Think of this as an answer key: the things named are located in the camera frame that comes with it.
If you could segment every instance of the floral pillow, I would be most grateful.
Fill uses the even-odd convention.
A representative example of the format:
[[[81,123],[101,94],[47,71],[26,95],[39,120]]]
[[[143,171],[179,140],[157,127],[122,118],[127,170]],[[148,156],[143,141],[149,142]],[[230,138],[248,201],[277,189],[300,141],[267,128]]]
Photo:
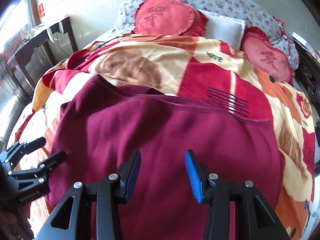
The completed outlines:
[[[296,70],[299,66],[299,63],[300,63],[300,58],[299,58],[299,54],[298,54],[298,51],[296,49],[296,46],[295,44],[293,43],[293,41],[288,37],[288,35],[285,33],[284,31],[284,22],[279,20],[278,18],[276,17],[273,17],[275,19],[275,21],[278,23],[279,27],[280,27],[280,30],[281,30],[281,34],[284,38],[284,41],[288,47],[288,55],[289,55],[289,62],[290,62],[290,65],[291,65],[291,68],[293,70]]]
[[[131,33],[134,29],[135,11],[144,0],[124,0],[115,23],[117,33]]]
[[[259,5],[251,0],[182,0],[197,10],[205,10],[226,17],[245,20],[246,26],[260,28],[276,44],[282,39],[278,23]]]

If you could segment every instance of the red sign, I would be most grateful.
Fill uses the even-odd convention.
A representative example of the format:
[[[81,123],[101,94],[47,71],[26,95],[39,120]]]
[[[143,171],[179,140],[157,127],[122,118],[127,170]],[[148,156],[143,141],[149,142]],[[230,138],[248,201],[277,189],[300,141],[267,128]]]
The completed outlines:
[[[40,18],[45,16],[44,10],[43,10],[43,3],[39,5],[39,11],[38,12],[39,12]]]

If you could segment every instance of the metal screw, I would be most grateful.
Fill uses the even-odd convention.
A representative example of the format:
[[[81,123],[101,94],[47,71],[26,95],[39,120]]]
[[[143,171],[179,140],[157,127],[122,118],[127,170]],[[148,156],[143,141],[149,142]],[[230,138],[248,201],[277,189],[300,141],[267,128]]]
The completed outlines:
[[[116,174],[116,173],[110,174],[110,175],[109,175],[109,179],[110,179],[110,180],[118,179],[118,174]]]
[[[75,184],[73,184],[73,187],[74,188],[80,188],[80,187],[82,187],[82,183],[78,181]]]
[[[219,178],[218,174],[216,174],[216,173],[209,174],[209,179],[217,179],[217,178]]]
[[[251,180],[246,180],[246,181],[245,181],[245,185],[246,185],[247,187],[253,187],[253,182],[252,182]]]

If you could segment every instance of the red pillow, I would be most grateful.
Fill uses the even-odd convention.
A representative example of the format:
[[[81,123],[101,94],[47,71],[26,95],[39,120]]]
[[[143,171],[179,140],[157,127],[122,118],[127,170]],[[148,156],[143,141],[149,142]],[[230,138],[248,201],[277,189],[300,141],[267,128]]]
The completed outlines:
[[[292,72],[287,56],[273,47],[267,35],[258,27],[246,28],[241,50],[248,61],[256,68],[267,72],[272,77],[292,84]]]
[[[132,33],[198,37],[208,19],[180,0],[145,0],[136,11]]]

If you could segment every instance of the patterned blanket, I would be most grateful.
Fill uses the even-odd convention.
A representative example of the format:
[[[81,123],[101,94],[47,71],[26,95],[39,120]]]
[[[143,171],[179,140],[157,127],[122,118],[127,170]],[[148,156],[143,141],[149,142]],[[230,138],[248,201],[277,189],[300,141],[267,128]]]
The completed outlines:
[[[50,154],[61,104],[72,100],[94,74],[114,85],[149,86],[242,117],[268,119],[285,161],[275,211],[292,239],[301,238],[314,197],[315,147],[311,107],[302,92],[255,69],[244,52],[218,40],[134,34],[98,45],[61,61],[38,82],[33,102],[15,126],[15,141],[45,136],[47,144],[23,159],[23,169],[36,167]],[[51,207],[42,198],[32,209],[43,222]]]

